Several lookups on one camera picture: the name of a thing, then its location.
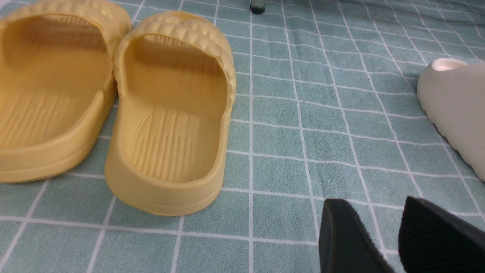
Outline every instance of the floor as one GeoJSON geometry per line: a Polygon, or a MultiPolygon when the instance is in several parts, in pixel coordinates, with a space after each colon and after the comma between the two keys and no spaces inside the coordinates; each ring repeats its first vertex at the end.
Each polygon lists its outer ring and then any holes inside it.
{"type": "Polygon", "coordinates": [[[103,176],[115,104],[75,169],[0,185],[0,272],[319,272],[325,198],[352,204],[397,272],[406,196],[485,230],[485,185],[416,97],[432,60],[485,60],[482,1],[270,0],[260,16],[246,0],[120,1],[134,25],[178,9],[229,40],[238,90],[223,190],[185,217],[117,200],[103,176]]]}

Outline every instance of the yellow slide sandal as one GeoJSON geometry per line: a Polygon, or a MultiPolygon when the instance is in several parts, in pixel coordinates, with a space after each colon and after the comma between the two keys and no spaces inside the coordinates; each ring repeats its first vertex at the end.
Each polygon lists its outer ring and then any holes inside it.
{"type": "Polygon", "coordinates": [[[142,20],[114,58],[119,109],[105,175],[157,215],[207,207],[222,187],[236,72],[224,35],[184,12],[142,20]]]}
{"type": "Polygon", "coordinates": [[[0,183],[51,177],[91,150],[131,30],[107,0],[42,0],[0,20],[0,183]]]}

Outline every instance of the black chair leg tip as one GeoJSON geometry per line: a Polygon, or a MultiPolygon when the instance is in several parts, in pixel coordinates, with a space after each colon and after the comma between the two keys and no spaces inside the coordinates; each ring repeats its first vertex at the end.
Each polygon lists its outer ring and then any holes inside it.
{"type": "Polygon", "coordinates": [[[250,8],[251,8],[251,12],[254,14],[262,14],[264,12],[264,8],[258,8],[258,7],[252,7],[252,6],[250,6],[250,8]]]}

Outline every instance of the slipper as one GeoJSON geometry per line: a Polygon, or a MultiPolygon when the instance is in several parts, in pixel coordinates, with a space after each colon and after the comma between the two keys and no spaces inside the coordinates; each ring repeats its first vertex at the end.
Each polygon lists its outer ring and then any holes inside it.
{"type": "Polygon", "coordinates": [[[207,207],[222,187],[235,100],[228,41],[203,18],[165,12],[125,36],[114,62],[119,108],[108,186],[156,215],[207,207]]]}
{"type": "Polygon", "coordinates": [[[436,59],[418,79],[418,99],[463,160],[485,181],[485,64],[436,59]]]}
{"type": "Polygon", "coordinates": [[[485,232],[422,198],[408,196],[399,229],[406,272],[485,272],[485,232]]]}
{"type": "Polygon", "coordinates": [[[131,30],[106,0],[43,0],[0,20],[0,182],[55,176],[89,153],[116,98],[131,30]]]}
{"type": "Polygon", "coordinates": [[[394,273],[344,199],[323,203],[318,252],[321,273],[394,273]]]}

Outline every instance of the cream slide sandal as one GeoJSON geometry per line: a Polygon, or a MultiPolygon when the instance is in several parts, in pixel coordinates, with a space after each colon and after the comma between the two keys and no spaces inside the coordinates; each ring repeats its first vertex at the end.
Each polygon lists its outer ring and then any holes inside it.
{"type": "Polygon", "coordinates": [[[434,60],[420,75],[418,98],[430,121],[485,181],[485,64],[434,60]]]}

